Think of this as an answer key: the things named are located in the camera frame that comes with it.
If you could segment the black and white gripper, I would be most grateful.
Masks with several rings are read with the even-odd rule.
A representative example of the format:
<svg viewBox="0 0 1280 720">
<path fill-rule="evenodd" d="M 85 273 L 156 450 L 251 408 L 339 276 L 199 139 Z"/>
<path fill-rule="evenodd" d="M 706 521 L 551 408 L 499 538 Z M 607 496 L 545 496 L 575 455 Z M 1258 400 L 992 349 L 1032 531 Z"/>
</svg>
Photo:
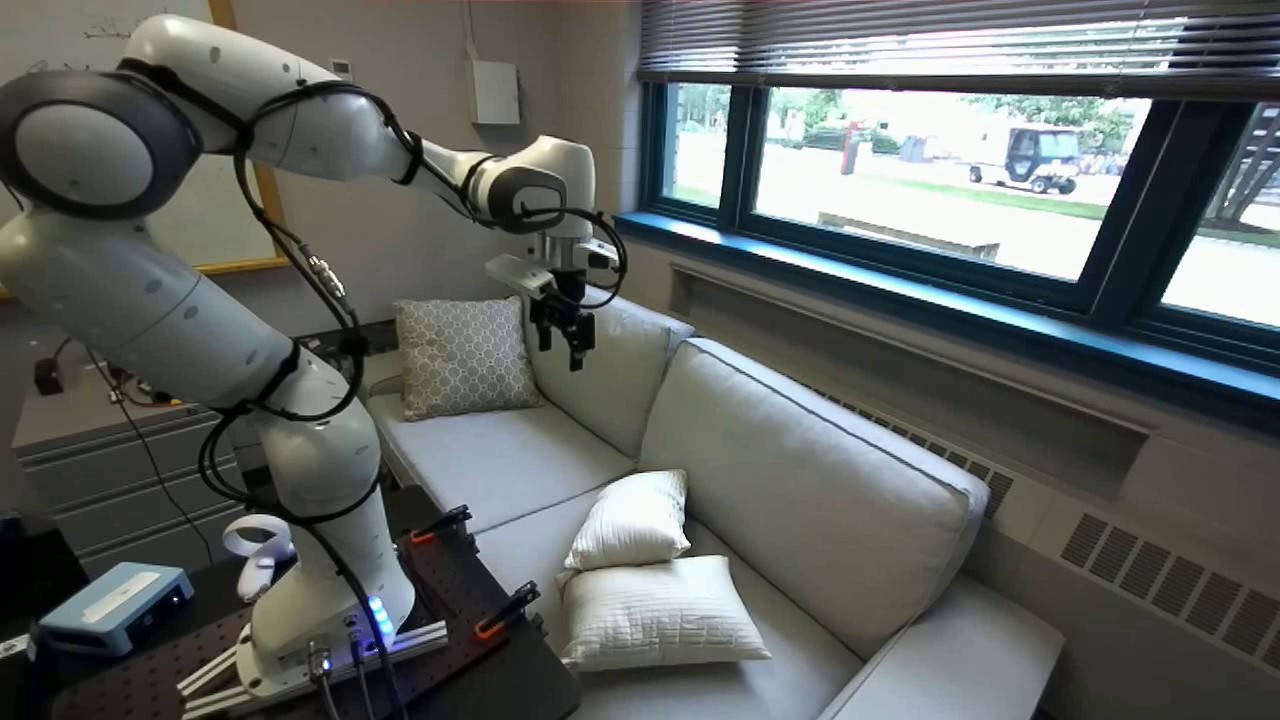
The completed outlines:
<svg viewBox="0 0 1280 720">
<path fill-rule="evenodd" d="M 513 251 L 492 257 L 483 265 L 483 273 L 526 299 L 534 349 L 549 353 L 551 335 L 565 335 L 569 368 L 581 373 L 591 345 L 595 345 L 595 325 L 591 325 L 587 309 L 560 288 L 560 276 L 549 273 L 545 265 L 534 265 L 526 257 L 513 257 Z"/>
</svg>

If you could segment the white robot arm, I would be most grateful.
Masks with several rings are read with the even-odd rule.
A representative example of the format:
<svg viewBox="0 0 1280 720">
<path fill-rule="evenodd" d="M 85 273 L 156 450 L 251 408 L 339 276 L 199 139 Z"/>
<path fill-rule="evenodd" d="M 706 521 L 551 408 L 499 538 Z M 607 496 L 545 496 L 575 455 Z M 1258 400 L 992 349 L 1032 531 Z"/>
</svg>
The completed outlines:
<svg viewBox="0 0 1280 720">
<path fill-rule="evenodd" d="M 29 200 L 0 230 L 3 288 L 131 375 L 259 425 L 294 565 L 256 596 L 231 658 L 234 692 L 275 705 L 323 664 L 392 658 L 416 588 L 387 531 L 354 380 L 147 230 L 205 157 L 426 187 L 483 228 L 551 234 L 560 257 L 516 279 L 575 353 L 591 345 L 581 276 L 599 222 L 595 157 L 560 136 L 513 157 L 439 149 L 336 72 L 193 15 L 142 20 L 107 72 L 0 84 L 0 172 Z"/>
</svg>

